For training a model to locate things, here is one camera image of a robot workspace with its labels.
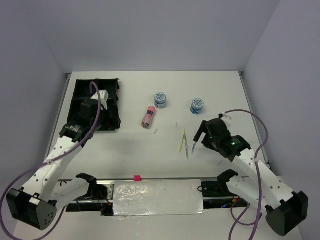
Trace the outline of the green pen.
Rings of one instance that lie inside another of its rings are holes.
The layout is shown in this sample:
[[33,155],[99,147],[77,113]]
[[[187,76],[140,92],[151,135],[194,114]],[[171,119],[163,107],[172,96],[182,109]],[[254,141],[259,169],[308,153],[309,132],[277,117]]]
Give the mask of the green pen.
[[186,159],[189,159],[189,146],[188,146],[188,140],[187,140],[187,135],[184,133],[184,145],[185,145],[185,153],[186,153]]

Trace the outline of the blue-lidded jar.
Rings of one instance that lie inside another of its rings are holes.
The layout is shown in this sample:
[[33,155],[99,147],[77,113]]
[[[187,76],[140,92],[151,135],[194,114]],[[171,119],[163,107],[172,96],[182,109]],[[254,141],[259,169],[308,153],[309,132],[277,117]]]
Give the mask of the blue-lidded jar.
[[163,109],[166,106],[167,96],[163,92],[157,92],[154,95],[154,106],[158,109]]
[[190,111],[194,115],[199,115],[204,107],[204,101],[201,98],[195,98],[191,102]]

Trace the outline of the pink-capped clear tube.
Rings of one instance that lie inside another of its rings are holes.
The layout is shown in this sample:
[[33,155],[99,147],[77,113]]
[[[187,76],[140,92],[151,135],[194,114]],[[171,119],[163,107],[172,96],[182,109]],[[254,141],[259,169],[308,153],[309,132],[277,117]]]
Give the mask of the pink-capped clear tube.
[[141,122],[141,126],[143,128],[148,129],[151,126],[155,113],[156,113],[156,108],[154,106],[149,106]]

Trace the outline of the blue-lidded jar left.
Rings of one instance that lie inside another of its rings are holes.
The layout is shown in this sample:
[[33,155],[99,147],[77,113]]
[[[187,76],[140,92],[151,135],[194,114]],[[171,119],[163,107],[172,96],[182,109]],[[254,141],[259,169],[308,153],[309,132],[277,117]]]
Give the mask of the blue-lidded jar left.
[[163,109],[166,106],[167,96],[163,92],[157,92],[154,95],[154,106],[158,109]]

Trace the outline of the black four-compartment organizer tray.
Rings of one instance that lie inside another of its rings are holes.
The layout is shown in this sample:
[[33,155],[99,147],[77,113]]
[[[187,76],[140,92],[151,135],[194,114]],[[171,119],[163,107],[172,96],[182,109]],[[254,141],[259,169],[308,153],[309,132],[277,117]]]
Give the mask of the black four-compartment organizer tray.
[[78,79],[70,103],[67,122],[90,129],[95,122],[98,105],[100,113],[95,130],[110,132],[121,127],[118,109],[119,79]]

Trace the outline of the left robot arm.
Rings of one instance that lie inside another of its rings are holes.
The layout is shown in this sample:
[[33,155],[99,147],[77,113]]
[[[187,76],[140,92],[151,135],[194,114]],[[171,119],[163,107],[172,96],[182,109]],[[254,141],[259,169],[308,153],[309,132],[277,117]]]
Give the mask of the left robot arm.
[[80,110],[65,124],[47,159],[32,177],[20,188],[12,186],[5,191],[12,217],[38,230],[46,230],[57,212],[77,198],[96,198],[108,189],[97,182],[94,176],[79,173],[58,190],[55,187],[71,161],[82,151],[94,133],[109,117],[107,101],[91,98],[83,101]]

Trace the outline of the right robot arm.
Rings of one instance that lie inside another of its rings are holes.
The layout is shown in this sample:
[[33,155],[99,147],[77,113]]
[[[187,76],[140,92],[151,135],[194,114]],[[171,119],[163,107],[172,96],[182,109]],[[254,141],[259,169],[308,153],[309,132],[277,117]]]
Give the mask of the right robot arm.
[[270,228],[284,237],[308,214],[309,198],[294,191],[271,169],[258,160],[250,144],[240,135],[231,135],[222,118],[203,120],[193,141],[220,154],[237,169],[228,169],[216,178],[216,186],[201,185],[202,194],[210,196],[236,195],[265,212]]

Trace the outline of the blue-lidded jar right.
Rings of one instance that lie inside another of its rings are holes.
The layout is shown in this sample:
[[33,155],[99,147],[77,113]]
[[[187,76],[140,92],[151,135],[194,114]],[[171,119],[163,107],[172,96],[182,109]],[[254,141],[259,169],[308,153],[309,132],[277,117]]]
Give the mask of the blue-lidded jar right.
[[191,102],[190,111],[194,115],[199,115],[204,107],[204,101],[201,98],[195,98]]

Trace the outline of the blue pen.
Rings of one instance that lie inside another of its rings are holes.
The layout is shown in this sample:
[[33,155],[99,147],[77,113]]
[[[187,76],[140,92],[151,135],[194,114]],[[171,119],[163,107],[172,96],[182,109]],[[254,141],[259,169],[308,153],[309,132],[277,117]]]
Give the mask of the blue pen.
[[191,150],[191,154],[192,154],[192,155],[193,155],[194,152],[195,152],[196,146],[197,146],[197,141],[193,141],[193,146],[192,146],[192,150]]

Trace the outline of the yellow pen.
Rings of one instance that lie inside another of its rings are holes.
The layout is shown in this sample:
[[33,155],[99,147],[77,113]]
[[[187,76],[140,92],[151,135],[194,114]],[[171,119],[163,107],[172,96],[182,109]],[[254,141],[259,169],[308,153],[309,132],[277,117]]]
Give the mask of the yellow pen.
[[179,145],[179,153],[182,152],[183,144],[184,144],[184,141],[185,141],[185,135],[186,135],[186,128],[183,129],[182,140],[181,140],[180,145]]

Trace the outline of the pink highlighter cap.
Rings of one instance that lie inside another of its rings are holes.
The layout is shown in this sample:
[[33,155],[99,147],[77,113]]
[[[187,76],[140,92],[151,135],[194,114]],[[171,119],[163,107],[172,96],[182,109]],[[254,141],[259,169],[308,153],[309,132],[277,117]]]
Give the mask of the pink highlighter cap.
[[141,176],[140,176],[140,175],[135,175],[135,176],[133,177],[133,180],[134,180],[135,182],[140,182],[140,181],[141,181]]

